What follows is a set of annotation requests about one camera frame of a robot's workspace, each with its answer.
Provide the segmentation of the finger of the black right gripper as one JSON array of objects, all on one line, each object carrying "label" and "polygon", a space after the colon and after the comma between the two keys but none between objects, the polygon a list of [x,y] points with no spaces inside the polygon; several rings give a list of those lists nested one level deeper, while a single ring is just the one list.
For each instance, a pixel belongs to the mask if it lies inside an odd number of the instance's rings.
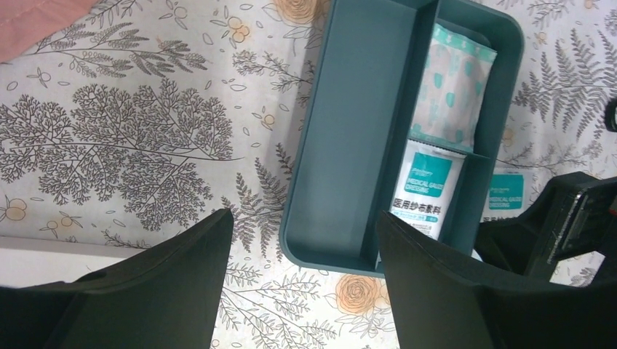
[{"label": "finger of the black right gripper", "polygon": [[575,185],[599,180],[584,172],[572,172],[553,177],[520,216],[483,222],[475,241],[475,250],[487,263],[512,273],[548,277],[546,264],[550,230],[560,206],[560,200]]}]

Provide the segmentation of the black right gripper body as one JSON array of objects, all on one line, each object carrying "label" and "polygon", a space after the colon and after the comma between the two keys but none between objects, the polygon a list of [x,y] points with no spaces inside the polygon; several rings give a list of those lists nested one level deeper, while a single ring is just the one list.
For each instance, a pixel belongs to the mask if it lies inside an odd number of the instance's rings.
[{"label": "black right gripper body", "polygon": [[616,178],[593,180],[560,200],[547,243],[550,282],[616,278]]}]

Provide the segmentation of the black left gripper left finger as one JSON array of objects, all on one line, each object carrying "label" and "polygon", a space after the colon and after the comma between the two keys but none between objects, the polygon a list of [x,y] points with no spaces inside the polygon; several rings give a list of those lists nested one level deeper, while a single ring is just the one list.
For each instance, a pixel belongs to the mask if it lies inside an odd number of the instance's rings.
[{"label": "black left gripper left finger", "polygon": [[74,282],[1,288],[3,348],[208,348],[234,218],[183,233]]}]

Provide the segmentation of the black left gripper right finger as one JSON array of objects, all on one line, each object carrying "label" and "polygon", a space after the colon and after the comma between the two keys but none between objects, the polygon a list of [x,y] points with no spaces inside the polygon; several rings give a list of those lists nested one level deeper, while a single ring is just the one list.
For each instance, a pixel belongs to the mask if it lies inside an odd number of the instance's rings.
[{"label": "black left gripper right finger", "polygon": [[480,262],[381,212],[401,348],[614,348],[616,281],[554,284]]}]

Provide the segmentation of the teal medical gauze packet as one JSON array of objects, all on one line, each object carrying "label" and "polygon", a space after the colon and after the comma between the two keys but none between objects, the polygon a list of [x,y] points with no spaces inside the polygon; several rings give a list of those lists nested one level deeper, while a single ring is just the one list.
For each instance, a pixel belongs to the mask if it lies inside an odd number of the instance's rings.
[{"label": "teal medical gauze packet", "polygon": [[408,140],[390,213],[439,238],[466,156]]}]

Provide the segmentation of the teal band-aid pack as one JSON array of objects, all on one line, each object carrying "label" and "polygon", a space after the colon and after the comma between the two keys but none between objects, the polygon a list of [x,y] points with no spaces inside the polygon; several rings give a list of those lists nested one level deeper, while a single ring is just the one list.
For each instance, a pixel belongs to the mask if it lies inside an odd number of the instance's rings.
[{"label": "teal band-aid pack", "polygon": [[472,152],[488,77],[496,58],[494,49],[436,24],[409,137]]}]

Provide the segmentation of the dark teal divided tray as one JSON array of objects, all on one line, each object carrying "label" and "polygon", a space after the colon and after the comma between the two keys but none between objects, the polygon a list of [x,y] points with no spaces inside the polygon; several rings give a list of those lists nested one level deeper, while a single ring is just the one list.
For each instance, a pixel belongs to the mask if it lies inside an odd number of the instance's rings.
[{"label": "dark teal divided tray", "polygon": [[376,223],[393,199],[435,25],[497,52],[439,237],[471,253],[524,53],[519,23],[472,1],[334,1],[279,232],[296,265],[383,276]]}]

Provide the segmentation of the black handled scissors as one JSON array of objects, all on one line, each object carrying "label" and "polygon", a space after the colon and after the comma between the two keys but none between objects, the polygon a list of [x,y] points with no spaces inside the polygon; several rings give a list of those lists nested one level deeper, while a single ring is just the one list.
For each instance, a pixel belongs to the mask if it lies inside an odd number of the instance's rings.
[{"label": "black handled scissors", "polygon": [[609,132],[617,133],[616,109],[617,109],[617,99],[613,98],[606,105],[605,112],[604,112],[605,127]]}]

